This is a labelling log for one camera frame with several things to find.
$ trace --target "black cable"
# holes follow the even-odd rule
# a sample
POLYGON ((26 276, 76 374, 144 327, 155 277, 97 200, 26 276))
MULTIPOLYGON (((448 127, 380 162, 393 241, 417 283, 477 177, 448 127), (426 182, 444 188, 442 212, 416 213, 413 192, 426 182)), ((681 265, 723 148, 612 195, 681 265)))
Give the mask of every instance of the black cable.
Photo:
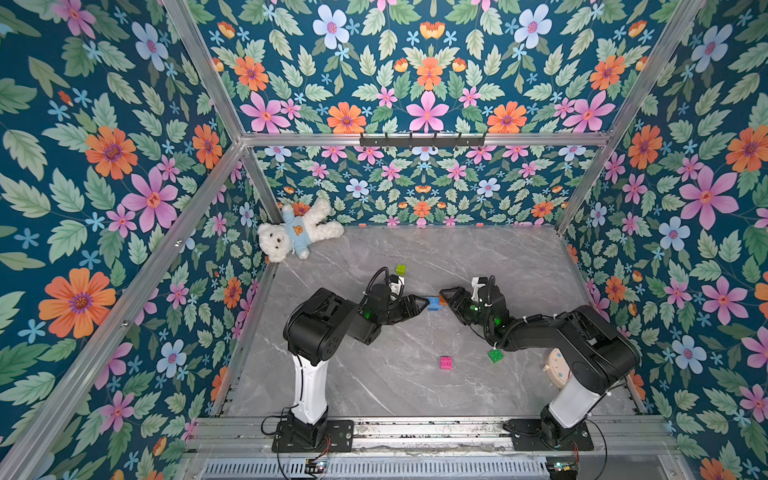
POLYGON ((587 419, 587 422, 590 422, 596 429, 598 429, 598 432, 600 432, 600 437, 603 438, 603 446, 605 447, 605 456, 603 457, 603 468, 600 469, 600 473, 598 473, 598 476, 594 478, 594 480, 598 480, 602 475, 603 472, 605 472, 605 465, 608 464, 608 443, 605 442, 605 435, 603 435, 603 431, 600 430, 600 427, 597 423, 592 422, 590 419, 587 419))

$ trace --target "aluminum frame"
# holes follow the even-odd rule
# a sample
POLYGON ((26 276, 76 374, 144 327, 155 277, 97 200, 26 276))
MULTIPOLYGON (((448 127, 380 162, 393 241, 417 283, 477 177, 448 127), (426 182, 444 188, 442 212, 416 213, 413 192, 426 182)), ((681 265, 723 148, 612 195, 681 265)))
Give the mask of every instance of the aluminum frame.
POLYGON ((667 66, 672 54, 683 40, 685 32, 690 28, 697 13, 704 7, 705 3, 706 0, 680 0, 680 3, 677 4, 670 21, 664 27, 653 51, 648 56, 648 63, 637 77, 630 94, 621 104, 619 112, 611 123, 611 128, 608 130, 608 143, 595 154, 576 190, 571 195, 565 212, 555 225, 560 235, 565 235, 565 231, 576 216, 576 212, 587 200, 590 190, 605 169, 611 155, 616 151, 624 132, 632 125, 640 106, 650 94, 651 89, 661 76, 662 70, 667 66))
POLYGON ((190 236, 197 222, 208 210, 210 202, 218 194, 220 186, 229 178, 242 154, 243 146, 233 145, 208 174, 187 207, 165 233, 157 249, 54 387, 38 414, 5 455, 0 463, 1 480, 29 480, 35 474, 58 440, 58 436, 93 388, 96 377, 114 355, 152 291, 162 281, 179 254, 179 246, 190 236))

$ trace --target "green leaf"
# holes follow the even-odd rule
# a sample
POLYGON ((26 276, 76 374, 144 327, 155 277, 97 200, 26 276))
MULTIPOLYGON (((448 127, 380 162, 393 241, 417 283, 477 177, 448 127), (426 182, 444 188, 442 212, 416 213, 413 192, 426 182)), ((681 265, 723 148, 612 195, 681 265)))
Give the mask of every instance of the green leaf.
POLYGON ((8 150, 11 158, 18 162, 19 167, 28 169, 38 180, 43 179, 48 159, 45 158, 45 150, 34 135, 20 130, 6 130, 2 136, 2 146, 8 150))

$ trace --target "pink flower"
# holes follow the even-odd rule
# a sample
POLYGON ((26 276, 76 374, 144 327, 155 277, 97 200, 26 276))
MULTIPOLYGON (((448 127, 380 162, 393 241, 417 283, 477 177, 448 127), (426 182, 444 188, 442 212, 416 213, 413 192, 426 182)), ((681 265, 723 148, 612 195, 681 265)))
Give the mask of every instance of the pink flower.
POLYGON ((469 153, 467 153, 467 158, 474 158, 475 165, 478 165, 483 160, 485 161, 491 160, 490 152, 494 150, 496 150, 495 145, 484 145, 482 147, 472 147, 470 148, 469 153))
POLYGON ((763 387, 755 385, 749 390, 746 386, 739 387, 741 394, 745 397, 739 402, 743 409, 752 410, 752 415, 758 423, 762 423, 768 416, 768 401, 763 394, 763 387))
POLYGON ((471 89, 465 88, 462 93, 463 95, 458 98, 458 101, 464 102, 464 108, 467 108, 469 105, 478 104, 480 94, 478 93, 477 87, 472 87, 471 89))
POLYGON ((144 304, 144 307, 142 307, 139 314, 136 315, 136 319, 134 320, 134 323, 136 323, 136 325, 141 325, 144 322, 145 313, 149 313, 150 315, 154 315, 155 313, 157 313, 157 305, 152 303, 151 300, 156 299, 158 293, 160 293, 160 289, 159 288, 154 289, 154 292, 152 292, 152 295, 149 297, 149 300, 144 304))
POLYGON ((69 31, 74 35, 80 35, 82 31, 91 38, 96 38, 93 28, 89 23, 96 23, 96 17, 88 10, 81 10, 80 0, 58 0, 58 5, 51 5, 51 10, 67 21, 69 31))
POLYGON ((536 175, 536 170, 538 170, 538 165, 533 162, 529 162, 520 166, 520 173, 522 174, 523 178, 533 177, 536 175))
POLYGON ((280 113, 288 114, 289 120, 293 120, 294 118, 301 118, 301 113, 299 113, 300 110, 301 110, 301 105, 293 104, 292 98, 289 98, 288 101, 283 101, 283 100, 280 101, 280 113))
POLYGON ((179 190, 173 185, 163 187, 163 175, 157 168, 149 170, 149 184, 141 175, 136 174, 131 175, 131 183, 141 195, 128 194, 122 204, 134 212, 144 211, 139 218, 141 231, 152 230, 155 218, 161 227, 170 228, 176 220, 176 209, 166 202, 174 200, 179 190))
POLYGON ((395 162, 393 161, 389 166, 386 165, 382 167, 382 178, 386 178, 389 181, 392 181, 393 178, 400 178, 400 173, 402 171, 402 168, 397 168, 395 166, 395 162))
POLYGON ((382 87, 381 92, 376 94, 376 98, 379 99, 380 107, 383 107, 386 105, 388 108, 392 108, 392 103, 394 101, 397 101, 394 88, 390 88, 389 90, 387 90, 386 87, 382 87))
POLYGON ((101 370, 101 373, 96 379, 96 383, 94 384, 94 386, 96 387, 96 390, 101 390, 102 388, 104 388, 105 385, 107 385, 107 380, 109 380, 110 370, 115 375, 123 375, 125 373, 125 362, 123 362, 120 359, 126 356, 128 352, 131 351, 131 348, 133 348, 133 346, 134 345, 131 342, 121 343, 118 349, 114 351, 112 360, 110 360, 107 366, 105 366, 104 369, 101 370))
POLYGON ((158 164, 157 169, 163 172, 163 180, 170 179, 170 181, 176 183, 176 176, 181 173, 181 170, 176 168, 176 159, 171 157, 171 159, 168 160, 168 157, 163 155, 161 160, 163 163, 158 164))
POLYGON ((757 338, 760 339, 759 342, 750 336, 741 339, 746 348, 756 352, 746 359, 746 364, 754 369, 759 369, 768 362, 768 329, 764 326, 757 329, 757 338))
POLYGON ((266 127, 266 131, 271 134, 279 133, 278 127, 288 128, 290 122, 285 117, 280 117, 280 102, 278 100, 270 100, 266 106, 264 105, 264 99, 261 95, 255 91, 250 92, 251 105, 241 105, 240 110, 248 115, 254 117, 250 122, 250 127, 253 131, 262 131, 266 127))
POLYGON ((622 232, 627 232, 630 237, 637 231, 637 215, 633 215, 631 212, 627 214, 625 218, 621 219, 624 226, 621 228, 622 232))
POLYGON ((112 398, 112 405, 105 405, 99 409, 99 413, 104 417, 101 423, 101 433, 109 430, 109 427, 116 432, 123 428, 123 419, 134 415, 134 407, 130 407, 134 401, 134 394, 129 393, 123 398, 123 392, 116 392, 112 398))
POLYGON ((315 162, 315 164, 312 166, 312 176, 318 177, 320 180, 326 177, 328 174, 328 168, 325 164, 318 164, 315 162))
POLYGON ((702 167, 699 172, 698 183, 699 187, 696 188, 691 184, 683 185, 680 187, 680 195, 686 200, 693 200, 685 207, 680 214, 680 218, 683 220, 689 220, 694 218, 696 214, 701 210, 699 216, 699 223, 705 230, 709 230, 715 224, 715 210, 722 214, 731 214, 739 209, 739 204, 733 197, 722 197, 721 193, 727 192, 736 183, 738 174, 736 172, 729 172, 722 175, 712 185, 714 178, 714 172, 709 167, 702 167))
POLYGON ((214 221, 214 232, 216 232, 219 237, 224 235, 224 232, 227 231, 227 219, 222 217, 221 213, 219 213, 215 217, 211 217, 211 220, 214 221))
POLYGON ((184 282, 172 283, 170 285, 170 295, 166 297, 165 301, 168 303, 173 303, 175 310, 179 308, 179 304, 187 304, 187 294, 189 292, 190 289, 184 286, 184 282))
POLYGON ((369 164, 373 165, 377 159, 384 158, 384 152, 379 149, 380 147, 355 147, 355 150, 361 152, 357 159, 361 162, 368 161, 369 164))
POLYGON ((388 3, 390 5, 397 5, 397 0, 378 0, 376 3, 376 7, 382 12, 384 12, 384 8, 386 8, 386 4, 388 3))
POLYGON ((323 158, 331 157, 331 161, 334 164, 339 163, 339 158, 346 158, 344 147, 323 147, 323 152, 320 155, 323 158))
POLYGON ((112 220, 112 223, 109 224, 109 231, 116 232, 119 230, 120 236, 125 238, 128 236, 129 230, 136 230, 136 224, 131 221, 136 217, 136 213, 126 212, 123 204, 119 204, 115 210, 117 212, 107 212, 107 217, 112 220))
POLYGON ((611 159, 608 161, 608 165, 605 166, 605 180, 610 180, 611 183, 614 185, 616 184, 616 180, 618 180, 619 175, 623 175, 625 171, 627 171, 624 166, 621 164, 624 163, 625 155, 621 155, 620 157, 617 155, 616 152, 611 154, 611 159))
POLYGON ((554 115, 555 117, 565 118, 566 115, 574 112, 574 104, 576 100, 568 100, 568 97, 563 98, 562 103, 555 105, 554 115))
POLYGON ((645 174, 640 174, 637 177, 634 174, 630 174, 629 182, 621 188, 621 191, 627 194, 624 197, 624 202, 630 203, 632 201, 635 205, 640 203, 640 195, 648 191, 648 187, 643 185, 644 181, 645 174))
POLYGON ((690 302, 691 299, 690 293, 685 292, 688 290, 688 282, 678 283, 677 280, 673 278, 670 279, 670 284, 672 286, 664 287, 664 292, 669 295, 667 297, 667 303, 670 305, 677 303, 677 308, 682 309, 684 306, 683 302, 690 302))
POLYGON ((448 178, 452 178, 453 180, 460 180, 462 177, 466 177, 467 173, 464 171, 467 169, 466 165, 458 165, 458 162, 453 164, 453 167, 450 167, 448 169, 448 178))
POLYGON ((610 114, 614 108, 616 108, 616 105, 614 104, 603 105, 604 101, 605 90, 595 95, 590 104, 588 104, 586 100, 579 98, 576 100, 574 106, 576 115, 571 115, 566 118, 563 125, 565 127, 573 127, 576 125, 574 132, 578 133, 587 130, 587 127, 592 131, 600 130, 600 127, 603 126, 603 121, 599 117, 610 114))
POLYGON ((429 132, 429 127, 432 127, 433 130, 442 130, 442 120, 438 117, 442 117, 448 112, 448 105, 435 105, 435 94, 431 91, 425 91, 422 95, 422 106, 410 104, 406 107, 406 110, 410 115, 416 117, 411 120, 409 130, 416 131, 424 127, 424 133, 427 133, 429 132))
POLYGON ((714 312, 717 310, 717 319, 723 325, 730 323, 730 314, 732 313, 739 318, 747 318, 746 309, 736 302, 744 300, 746 298, 746 290, 743 288, 734 288, 728 291, 728 280, 724 276, 717 279, 717 290, 711 285, 704 285, 701 287, 701 291, 704 295, 714 300, 707 300, 704 302, 702 309, 705 312, 714 312))
POLYGON ((699 177, 699 170, 704 166, 704 164, 699 163, 699 156, 694 155, 688 159, 688 157, 685 157, 683 159, 683 166, 677 169, 677 173, 679 175, 683 176, 683 182, 688 181, 688 177, 690 177, 691 180, 696 180, 699 177))
POLYGON ((520 157, 528 156, 528 145, 507 145, 505 148, 507 151, 504 152, 502 157, 508 158, 512 163, 518 161, 520 157))

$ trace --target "teddy bear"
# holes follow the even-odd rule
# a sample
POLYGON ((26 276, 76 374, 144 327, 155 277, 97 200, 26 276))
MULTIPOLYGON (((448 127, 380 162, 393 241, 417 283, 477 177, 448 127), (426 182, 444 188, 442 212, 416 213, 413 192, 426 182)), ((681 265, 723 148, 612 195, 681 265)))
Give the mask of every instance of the teddy bear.
POLYGON ((290 252, 295 252, 301 260, 310 255, 310 245, 321 240, 341 237, 344 227, 337 221, 320 223, 331 212, 331 204, 325 198, 318 198, 315 204, 303 215, 296 215, 293 207, 283 206, 285 223, 259 225, 259 246, 266 253, 270 262, 282 262, 290 252))

